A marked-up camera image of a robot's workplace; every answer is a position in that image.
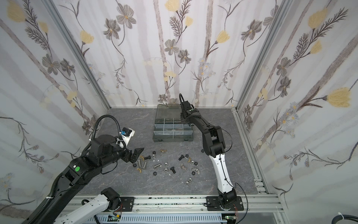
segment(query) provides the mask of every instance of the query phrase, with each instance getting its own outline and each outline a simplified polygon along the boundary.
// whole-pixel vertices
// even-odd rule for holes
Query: cable tie
[[[342,215],[342,213],[338,212],[338,215],[341,215],[341,216],[342,216],[342,219],[344,219],[344,216]]]

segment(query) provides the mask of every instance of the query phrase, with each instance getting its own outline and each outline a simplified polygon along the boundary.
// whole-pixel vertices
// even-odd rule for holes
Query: gray flower
[[[60,62],[62,71],[67,72],[68,76],[71,76],[71,72],[75,72],[74,66],[69,65],[69,62],[66,59]]]
[[[123,7],[122,4],[118,4],[117,11],[121,14],[117,16],[119,24],[126,24],[126,26],[131,29],[132,23],[137,23],[137,21],[132,17],[134,15],[134,11],[128,5],[124,5]]]
[[[287,88],[290,88],[291,79],[286,76],[280,81],[281,86],[277,88],[277,91],[281,91],[281,97],[287,96]]]
[[[52,61],[52,57],[49,54],[46,54],[46,57],[42,57],[43,66],[47,67],[47,72],[51,74],[52,72],[57,75],[57,69],[60,68],[58,61]]]
[[[253,38],[255,37],[255,34],[261,31],[261,24],[262,24],[262,21],[253,20],[250,23],[250,25],[247,27],[248,31],[241,33],[241,35],[242,35],[241,39],[245,40],[248,37],[248,38],[250,38],[250,40],[253,40]]]
[[[280,65],[277,65],[277,75],[278,76],[286,76],[287,74],[287,70],[286,68],[288,68],[290,66],[290,63],[291,63],[291,60],[288,60],[287,57],[284,57],[282,60],[281,60],[281,64]]]
[[[168,101],[168,104],[179,104],[179,100],[178,100],[178,98],[171,98]]]
[[[167,41],[165,42],[166,48],[165,48],[164,50],[165,50],[165,51],[169,51],[169,55],[172,55],[173,52],[174,52],[174,53],[178,53],[178,52],[179,52],[179,48],[178,48],[178,47],[175,47],[175,45],[176,45],[175,39],[173,39],[173,40],[167,40]]]
[[[167,102],[167,99],[168,99],[168,97],[165,94],[159,94],[158,102],[160,102],[160,103],[163,103],[163,101]]]
[[[251,128],[252,123],[253,123],[252,118],[250,116],[247,116],[246,120],[245,120],[245,124],[247,126],[247,129]]]
[[[274,18],[275,18],[275,15],[276,15],[276,12],[277,10],[279,9],[279,6],[278,5],[275,5],[275,7],[273,9],[271,9],[271,16],[269,17],[266,17],[263,21],[263,25],[264,26],[269,26],[271,25],[271,23],[273,22]]]
[[[189,64],[192,59],[189,58],[188,55],[188,50],[180,50],[178,54],[178,57],[180,57],[180,63],[185,61],[187,64]]]
[[[117,21],[114,19],[106,19],[105,27],[108,29],[107,31],[103,31],[103,34],[106,35],[106,38],[110,40],[112,36],[114,36],[116,39],[119,39],[118,33],[121,28],[117,24]]]

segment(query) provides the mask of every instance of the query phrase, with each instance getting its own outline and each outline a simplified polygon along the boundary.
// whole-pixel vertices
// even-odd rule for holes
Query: cable
[[[355,221],[355,222],[358,222],[358,217],[357,216],[353,216],[353,215],[337,215],[336,217],[334,217],[332,219],[332,224],[335,224],[337,223],[339,220],[342,220],[344,217],[344,219],[348,219],[348,220],[351,220],[351,221]]]
[[[83,199],[83,200],[81,201],[81,204],[82,204],[82,205],[85,205],[85,202],[88,203],[89,201],[88,201],[87,199]],[[95,221],[96,221],[97,224],[101,224],[101,223],[99,222],[99,220],[98,220],[98,218],[97,218],[96,215],[94,215],[93,217],[95,218]]]

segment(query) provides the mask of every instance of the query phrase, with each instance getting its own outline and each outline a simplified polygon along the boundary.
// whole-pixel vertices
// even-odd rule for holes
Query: yellow flower
[[[324,8],[322,11],[317,11],[308,18],[308,25],[310,28],[315,29],[323,22],[326,16],[327,8]]]
[[[226,31],[222,30],[219,35],[218,38],[216,38],[216,42],[218,43],[224,43],[226,42],[228,39],[230,38],[230,36],[227,34]]]
[[[175,12],[179,9],[179,0],[168,0],[165,7],[167,10]]]
[[[335,107],[349,107],[350,91],[347,87],[334,90],[323,98]]]
[[[24,22],[25,14],[20,5],[14,1],[10,1],[8,5],[8,17],[15,22]]]
[[[69,94],[67,95],[67,99],[72,100],[76,96],[77,96],[77,91],[70,91]]]
[[[320,41],[317,41],[311,48],[311,54],[318,53],[322,50],[322,44]]]
[[[82,30],[80,33],[80,37],[81,40],[85,43],[85,44],[90,44],[93,42],[94,40],[94,36],[91,36],[91,34],[87,33],[86,31]]]
[[[192,25],[192,23],[193,23],[193,18],[187,16],[185,18],[185,25],[188,27],[188,26]]]
[[[39,26],[40,26],[40,28],[42,29],[43,32],[48,33],[47,23],[39,22]]]

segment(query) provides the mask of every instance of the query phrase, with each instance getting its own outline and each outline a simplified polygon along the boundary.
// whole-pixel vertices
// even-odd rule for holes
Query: black cable
[[[114,116],[112,116],[112,115],[105,114],[105,115],[100,116],[100,117],[97,119],[95,125],[93,126],[93,132],[92,132],[91,140],[90,140],[90,142],[88,143],[88,145],[83,149],[83,151],[82,151],[82,153],[81,153],[81,157],[83,157],[83,156],[85,156],[85,155],[87,154],[87,151],[88,151],[88,149],[90,148],[90,146],[91,146],[91,144],[92,144],[92,140],[94,140],[95,137],[96,137],[96,132],[97,132],[98,124],[100,123],[100,121],[101,121],[103,118],[111,118],[112,120],[114,120],[114,122],[115,122],[116,125],[117,125],[117,129],[118,129],[118,138],[119,138],[119,140],[120,140],[120,141],[122,142],[122,144],[123,144],[123,148],[122,148],[122,149],[123,149],[123,150],[126,149],[127,145],[126,145],[126,143],[124,142],[124,140],[123,140],[123,138],[122,138],[121,127],[119,126],[119,123],[118,123],[117,119],[116,119]]]
[[[337,215],[336,217],[334,217],[332,219],[332,224],[336,224],[339,220],[342,220],[343,217],[344,219],[348,219],[348,220],[351,220],[351,221],[355,221],[355,222],[358,222],[358,217],[357,216],[353,216],[353,215]]]
[[[84,205],[85,202],[88,203],[89,201],[88,201],[87,199],[83,199],[83,200],[81,201],[81,204]],[[101,223],[99,222],[99,220],[98,220],[98,218],[97,218],[96,215],[94,215],[93,217],[95,218],[95,221],[96,221],[97,224],[101,224]]]

